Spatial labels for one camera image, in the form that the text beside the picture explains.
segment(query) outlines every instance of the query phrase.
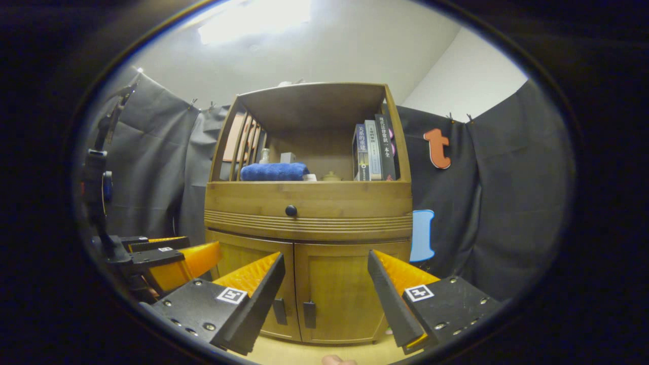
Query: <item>cabinet door handle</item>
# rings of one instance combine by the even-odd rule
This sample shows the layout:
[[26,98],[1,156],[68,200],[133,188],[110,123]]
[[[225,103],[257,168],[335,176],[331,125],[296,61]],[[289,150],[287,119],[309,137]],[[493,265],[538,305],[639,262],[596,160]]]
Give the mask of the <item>cabinet door handle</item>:
[[315,303],[313,301],[305,301],[302,304],[304,308],[304,325],[306,328],[315,328]]
[[297,215],[297,208],[295,208],[295,205],[289,205],[284,212],[289,217],[295,217]]
[[277,319],[277,324],[287,325],[286,321],[286,309],[284,308],[284,298],[277,299],[273,301],[273,310],[275,311],[275,319]]

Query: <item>wooden floor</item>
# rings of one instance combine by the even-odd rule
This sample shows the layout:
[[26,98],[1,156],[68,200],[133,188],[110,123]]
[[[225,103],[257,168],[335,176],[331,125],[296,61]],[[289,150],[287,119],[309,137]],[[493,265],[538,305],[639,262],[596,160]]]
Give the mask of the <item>wooden floor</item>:
[[384,365],[420,352],[417,351],[406,356],[403,350],[397,347],[392,335],[384,335],[375,345],[360,344],[335,347],[288,342],[259,336],[254,343],[252,352],[247,356],[231,353],[262,365],[321,365],[321,360],[326,355],[338,355],[343,360],[355,360],[358,365]]

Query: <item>drawer knob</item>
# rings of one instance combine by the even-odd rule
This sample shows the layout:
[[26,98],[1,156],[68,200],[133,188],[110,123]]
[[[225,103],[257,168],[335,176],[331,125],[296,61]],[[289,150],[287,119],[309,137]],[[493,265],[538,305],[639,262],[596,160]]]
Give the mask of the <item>drawer knob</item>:
[[297,215],[297,208],[295,208],[295,205],[289,205],[286,207],[286,215],[289,217],[295,217]]

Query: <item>blue towel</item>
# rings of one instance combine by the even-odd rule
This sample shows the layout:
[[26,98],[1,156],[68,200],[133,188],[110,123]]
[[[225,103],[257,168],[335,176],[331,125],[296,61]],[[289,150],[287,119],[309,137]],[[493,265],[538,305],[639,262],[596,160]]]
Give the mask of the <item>blue towel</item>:
[[301,162],[292,164],[252,164],[241,169],[242,181],[303,181],[309,173]]

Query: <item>wooden cabinet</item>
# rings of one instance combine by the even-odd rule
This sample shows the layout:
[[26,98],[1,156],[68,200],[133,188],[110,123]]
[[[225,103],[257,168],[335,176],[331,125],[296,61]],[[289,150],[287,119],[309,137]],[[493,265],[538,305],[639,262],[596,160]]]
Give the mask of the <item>wooden cabinet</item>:
[[[387,322],[367,273],[367,254],[370,249],[377,249],[408,260],[408,246],[409,242],[295,244],[295,287],[302,341],[351,344],[378,338]],[[305,308],[305,303],[315,310]],[[309,328],[309,322],[315,327]]]
[[263,323],[262,333],[286,340],[300,341],[300,329],[295,308],[295,280],[293,278],[293,244],[272,240],[258,240],[207,230],[205,239],[208,242],[219,241],[223,258],[217,268],[219,275],[226,275],[255,260],[275,253],[284,254],[286,274],[280,286],[276,299],[283,299],[286,314],[286,324],[277,322],[273,308],[268,312]]
[[[392,121],[397,179],[353,181],[355,126],[377,113]],[[236,118],[242,122],[234,123]],[[226,157],[230,133],[236,143]],[[271,162],[292,152],[319,180],[329,171],[343,180],[241,181],[240,169],[257,161],[262,148],[270,150]],[[224,165],[224,159],[232,163]],[[224,169],[229,173],[222,174]],[[405,137],[387,85],[298,84],[237,95],[212,159],[206,237],[221,243],[221,275],[284,253],[286,276],[277,298],[284,300],[287,324],[278,324],[271,309],[262,334],[321,344],[378,339],[387,323],[367,254],[378,249],[408,260],[410,179]]]

